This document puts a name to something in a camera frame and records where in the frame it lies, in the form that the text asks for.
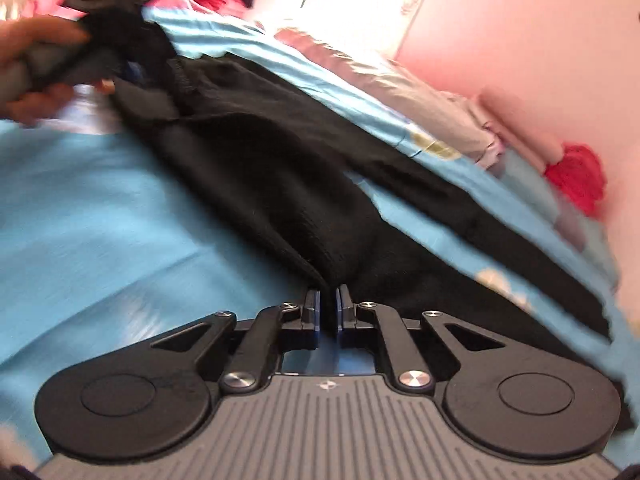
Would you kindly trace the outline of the person's left hand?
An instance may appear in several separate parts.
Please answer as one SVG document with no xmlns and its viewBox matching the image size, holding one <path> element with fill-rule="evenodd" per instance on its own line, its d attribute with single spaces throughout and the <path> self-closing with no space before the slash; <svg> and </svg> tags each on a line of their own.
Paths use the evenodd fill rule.
<svg viewBox="0 0 640 480">
<path fill-rule="evenodd" d="M 80 24 L 36 16 L 1 24 L 1 117 L 29 126 L 73 99 L 78 84 L 102 88 L 122 67 Z"/>
</svg>

